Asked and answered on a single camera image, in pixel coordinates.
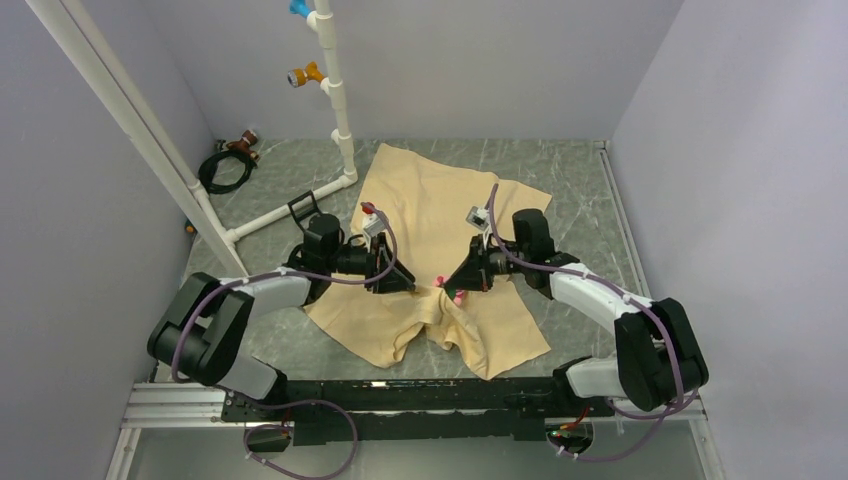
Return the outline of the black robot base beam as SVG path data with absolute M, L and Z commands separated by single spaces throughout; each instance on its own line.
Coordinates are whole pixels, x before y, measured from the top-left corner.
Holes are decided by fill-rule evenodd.
M 297 446 L 362 441 L 508 437 L 542 441 L 557 424 L 613 414 L 599 397 L 575 396 L 564 377 L 291 380 L 286 395 L 255 405 L 228 394 L 225 423 L 279 423 Z

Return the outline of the pink flower smiley brooch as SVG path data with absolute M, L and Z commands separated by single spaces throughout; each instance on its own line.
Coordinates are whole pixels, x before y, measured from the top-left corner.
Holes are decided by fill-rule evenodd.
M 446 287 L 446 279 L 442 275 L 436 277 L 436 279 L 433 281 L 433 285 L 444 290 L 445 293 L 448 295 L 449 299 L 457 305 L 459 305 L 466 296 L 466 292 L 464 290 Z

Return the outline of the cream yellow t-shirt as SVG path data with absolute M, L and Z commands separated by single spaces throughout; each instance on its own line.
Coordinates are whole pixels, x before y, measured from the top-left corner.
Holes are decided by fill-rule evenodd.
M 307 306 L 326 334 L 367 362 L 388 368 L 401 362 L 424 332 L 444 350 L 457 348 L 468 370 L 490 380 L 550 350 L 514 284 L 496 280 L 489 291 L 455 301 L 435 281 L 448 278 L 466 258 L 477 229 L 466 221 L 493 187 L 497 228 L 512 234 L 511 214 L 545 209 L 549 194 L 495 174 L 438 164 L 382 144 L 365 178 L 360 200 L 385 212 L 398 240 L 400 262 L 415 276 L 413 292 L 372 294 L 334 284 Z

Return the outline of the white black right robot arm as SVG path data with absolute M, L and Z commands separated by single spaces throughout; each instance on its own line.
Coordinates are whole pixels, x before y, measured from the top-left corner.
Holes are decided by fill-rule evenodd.
M 574 415 L 589 399 L 623 399 L 644 418 L 655 418 L 659 408 L 682 409 L 707 383 L 708 368 L 680 302 L 631 293 L 557 250 L 538 209 L 513 214 L 512 241 L 497 234 L 485 207 L 472 208 L 466 220 L 479 232 L 444 289 L 488 292 L 497 277 L 519 275 L 528 287 L 576 309 L 615 340 L 605 358 L 583 357 L 555 369 L 550 392 L 557 411 Z

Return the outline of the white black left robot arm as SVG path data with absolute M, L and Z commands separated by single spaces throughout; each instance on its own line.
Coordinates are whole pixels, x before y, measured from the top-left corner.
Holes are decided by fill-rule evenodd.
M 310 305 L 333 283 L 373 294 L 415 289 L 414 275 L 394 255 L 384 215 L 371 205 L 366 211 L 377 222 L 374 235 L 347 238 L 336 216 L 315 212 L 281 267 L 236 279 L 191 275 L 151 332 L 148 354 L 169 365 L 178 382 L 233 391 L 248 397 L 261 419 L 279 417 L 288 402 L 286 374 L 240 351 L 253 318 Z

